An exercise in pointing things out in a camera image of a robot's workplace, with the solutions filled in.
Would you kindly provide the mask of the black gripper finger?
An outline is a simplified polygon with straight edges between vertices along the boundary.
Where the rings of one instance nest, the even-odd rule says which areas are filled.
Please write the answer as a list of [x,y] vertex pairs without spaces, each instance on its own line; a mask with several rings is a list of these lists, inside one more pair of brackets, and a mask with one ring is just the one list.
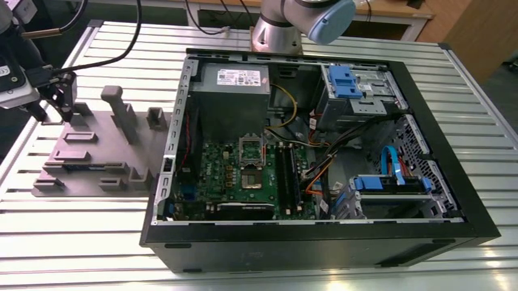
[[39,101],[31,102],[28,104],[28,112],[31,113],[36,121],[44,122],[47,120],[47,111],[41,107]]
[[73,102],[77,95],[75,72],[52,76],[39,88],[43,99],[55,108],[64,122],[73,117]]

